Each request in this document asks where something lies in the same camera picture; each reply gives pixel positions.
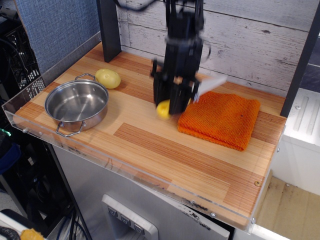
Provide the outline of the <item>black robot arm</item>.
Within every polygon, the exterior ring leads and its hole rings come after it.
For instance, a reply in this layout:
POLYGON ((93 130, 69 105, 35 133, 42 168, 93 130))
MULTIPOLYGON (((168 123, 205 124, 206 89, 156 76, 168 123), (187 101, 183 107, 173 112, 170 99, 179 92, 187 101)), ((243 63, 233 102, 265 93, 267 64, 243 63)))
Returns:
POLYGON ((168 113, 183 113, 189 100, 200 98, 199 70, 204 41, 204 2, 166 0, 167 39, 164 61, 152 62, 154 103, 169 101, 168 113))

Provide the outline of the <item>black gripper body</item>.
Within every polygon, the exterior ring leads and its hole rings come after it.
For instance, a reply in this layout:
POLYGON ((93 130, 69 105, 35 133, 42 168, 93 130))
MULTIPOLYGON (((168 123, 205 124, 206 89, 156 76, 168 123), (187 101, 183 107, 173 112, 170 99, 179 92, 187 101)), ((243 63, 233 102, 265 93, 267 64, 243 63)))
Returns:
POLYGON ((175 78, 182 78, 190 86, 198 86, 196 73, 199 70, 203 39, 178 39, 167 37, 164 62, 153 61, 151 76, 153 85, 170 85, 175 78))

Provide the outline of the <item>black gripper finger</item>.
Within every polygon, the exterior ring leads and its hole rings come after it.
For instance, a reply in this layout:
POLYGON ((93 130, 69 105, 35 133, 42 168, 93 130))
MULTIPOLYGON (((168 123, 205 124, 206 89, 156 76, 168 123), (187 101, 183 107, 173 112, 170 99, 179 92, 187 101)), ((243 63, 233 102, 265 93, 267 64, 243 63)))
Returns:
POLYGON ((156 106, 162 101, 169 100, 171 98, 171 88, 173 82, 169 79, 164 80, 161 77, 155 77, 153 80, 153 96, 156 106))
POLYGON ((169 95, 169 113, 180 114, 183 113, 189 103, 189 100, 194 100, 198 92, 200 82, 182 80, 182 83, 173 83, 169 95))

